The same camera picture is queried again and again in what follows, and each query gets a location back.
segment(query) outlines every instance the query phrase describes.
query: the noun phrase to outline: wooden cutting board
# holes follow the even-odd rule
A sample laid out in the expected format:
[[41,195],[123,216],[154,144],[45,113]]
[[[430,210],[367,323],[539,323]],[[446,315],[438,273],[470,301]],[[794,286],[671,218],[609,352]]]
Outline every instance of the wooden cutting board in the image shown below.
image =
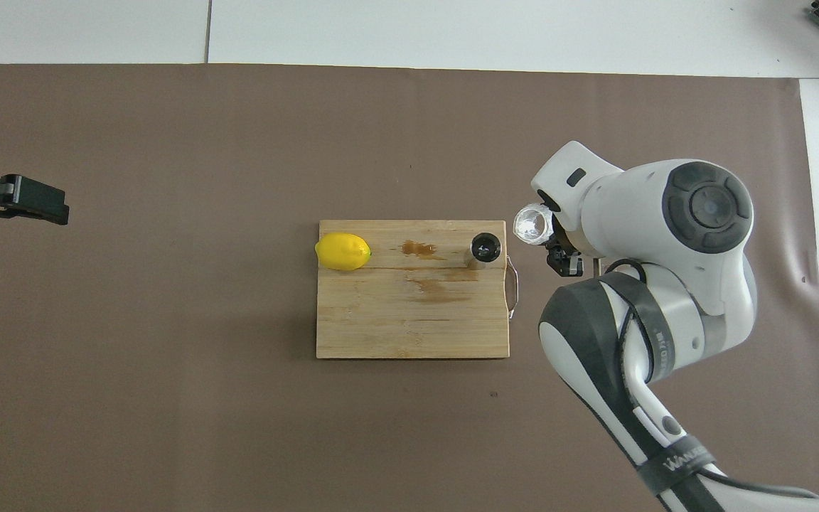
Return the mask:
[[[352,272],[318,266],[316,356],[508,357],[504,230],[503,220],[322,220],[319,237],[361,236],[371,258]],[[467,257],[479,233],[503,249],[475,270]]]

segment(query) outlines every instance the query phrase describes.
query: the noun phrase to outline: clear glass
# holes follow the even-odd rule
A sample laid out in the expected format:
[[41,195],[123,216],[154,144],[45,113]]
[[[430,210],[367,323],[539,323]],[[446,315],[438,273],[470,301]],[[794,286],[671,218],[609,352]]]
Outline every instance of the clear glass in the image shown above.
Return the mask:
[[514,234],[530,245],[540,245],[552,237],[552,211],[544,204],[527,204],[514,217]]

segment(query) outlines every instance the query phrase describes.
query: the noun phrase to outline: black button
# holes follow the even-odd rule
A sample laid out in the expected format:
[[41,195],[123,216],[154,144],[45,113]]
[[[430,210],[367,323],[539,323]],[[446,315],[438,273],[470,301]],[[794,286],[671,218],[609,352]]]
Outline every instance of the black button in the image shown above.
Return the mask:
[[586,171],[583,171],[583,169],[573,171],[571,176],[568,177],[568,185],[573,187],[574,185],[578,184],[578,182],[581,181],[584,176],[586,176]]
[[705,249],[712,250],[714,253],[726,252],[726,250],[737,246],[738,242],[741,242],[747,233],[747,224],[734,223],[724,231],[703,235],[702,245]]
[[685,212],[685,198],[673,196],[669,198],[669,218],[672,220],[675,229],[687,240],[693,240],[697,236],[697,229],[691,223]]
[[701,183],[715,183],[718,181],[718,171],[718,166],[703,162],[691,162],[680,165],[672,171],[672,185],[685,192],[689,192],[696,187],[696,185],[700,185]]
[[665,416],[663,418],[663,428],[666,432],[672,435],[679,435],[682,433],[682,425],[679,425],[672,416]]
[[705,228],[719,229],[732,222],[735,206],[732,194],[722,185],[704,185],[691,195],[691,215]]
[[751,217],[751,194],[748,194],[748,189],[742,185],[741,181],[735,178],[728,178],[725,181],[725,188],[732,192],[735,197],[735,210],[741,218]]

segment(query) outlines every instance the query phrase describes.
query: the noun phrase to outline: black cable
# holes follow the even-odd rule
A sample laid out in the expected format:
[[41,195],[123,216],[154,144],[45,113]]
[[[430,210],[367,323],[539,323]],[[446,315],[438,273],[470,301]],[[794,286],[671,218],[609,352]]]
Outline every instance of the black cable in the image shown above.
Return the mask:
[[611,263],[611,265],[609,265],[608,267],[605,267],[605,272],[604,273],[609,273],[611,271],[614,271],[614,269],[617,269],[618,267],[620,267],[622,265],[628,265],[628,266],[633,267],[635,269],[635,271],[637,271],[637,275],[640,278],[640,282],[642,282],[643,284],[646,284],[646,271],[644,271],[643,265],[640,262],[638,262],[638,260],[632,260],[631,258],[624,258],[622,260],[617,260],[617,262],[615,262],[615,263]]
[[618,346],[624,346],[624,336],[626,336],[628,333],[628,324],[633,321],[635,314],[637,314],[637,311],[634,311],[634,308],[628,308],[627,314],[624,315],[624,323],[621,325],[621,330],[618,332]]
[[819,499],[819,496],[817,496],[815,493],[810,492],[807,489],[800,489],[800,487],[751,484],[748,482],[742,482],[741,480],[731,479],[731,477],[728,476],[722,476],[722,474],[714,473],[709,469],[701,469],[697,472],[697,474],[701,474],[702,476],[705,476],[708,479],[711,479],[714,482],[718,482],[724,486],[735,487],[736,489],[744,489],[746,491],[767,493],[777,496],[786,496],[786,498]]

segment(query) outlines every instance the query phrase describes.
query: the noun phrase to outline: black strap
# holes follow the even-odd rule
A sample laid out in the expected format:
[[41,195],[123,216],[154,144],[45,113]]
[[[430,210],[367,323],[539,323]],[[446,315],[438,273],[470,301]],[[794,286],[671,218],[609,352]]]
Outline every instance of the black strap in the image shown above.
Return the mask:
[[706,464],[712,464],[712,457],[703,444],[693,435],[685,435],[678,441],[663,448],[655,457],[637,467],[637,474],[649,487],[654,496],[682,482],[697,473]]
[[[545,305],[540,324],[552,325],[564,336],[599,391],[602,402],[609,406],[644,454],[656,453],[660,449],[659,441],[634,415],[631,394],[624,385],[619,333],[606,286],[597,279],[588,279],[556,289]],[[601,416],[596,417],[608,430]]]
[[672,486],[672,493],[691,512],[725,512],[719,501],[700,481],[698,474],[683,479]]
[[634,310],[637,325],[640,326],[643,339],[653,352],[653,374],[651,381],[658,381],[672,373],[675,366],[675,347],[672,330],[665,320],[662,308],[657,304],[646,283],[640,282],[625,273],[609,272],[602,275],[600,281],[621,296]]

